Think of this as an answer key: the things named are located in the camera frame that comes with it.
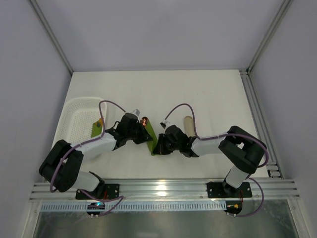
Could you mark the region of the green paper napkin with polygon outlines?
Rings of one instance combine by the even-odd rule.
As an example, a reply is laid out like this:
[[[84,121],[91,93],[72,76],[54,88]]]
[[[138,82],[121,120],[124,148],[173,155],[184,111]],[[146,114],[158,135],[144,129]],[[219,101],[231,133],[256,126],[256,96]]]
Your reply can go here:
[[[150,120],[147,117],[143,117],[143,125],[147,131],[147,133],[149,134],[149,136],[152,138],[151,141],[147,142],[147,147],[150,151],[150,154],[152,156],[155,156],[156,154],[154,153],[154,149],[157,146],[158,143],[158,137],[157,134],[150,122]]]

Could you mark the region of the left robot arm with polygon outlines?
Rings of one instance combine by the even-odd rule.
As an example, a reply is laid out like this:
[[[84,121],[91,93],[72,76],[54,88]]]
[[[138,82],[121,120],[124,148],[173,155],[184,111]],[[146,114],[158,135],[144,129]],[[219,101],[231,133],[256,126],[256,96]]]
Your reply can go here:
[[[151,142],[153,138],[146,125],[137,115],[125,113],[116,126],[104,129],[100,135],[87,141],[71,144],[59,140],[41,164],[39,174],[50,182],[51,192],[66,192],[75,188],[88,198],[109,199],[105,181],[94,172],[81,171],[81,165],[124,146],[130,140],[135,144]]]

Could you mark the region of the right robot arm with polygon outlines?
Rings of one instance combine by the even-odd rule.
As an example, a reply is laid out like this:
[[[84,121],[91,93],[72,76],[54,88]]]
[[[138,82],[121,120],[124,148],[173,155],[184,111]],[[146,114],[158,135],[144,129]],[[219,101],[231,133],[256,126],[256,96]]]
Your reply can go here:
[[[268,162],[266,145],[238,126],[232,126],[225,134],[199,138],[197,135],[187,136],[180,128],[171,125],[158,136],[152,153],[169,155],[174,151],[188,158],[220,153],[225,155],[233,164],[220,187],[220,192],[226,197],[241,195],[240,186],[244,180]]]

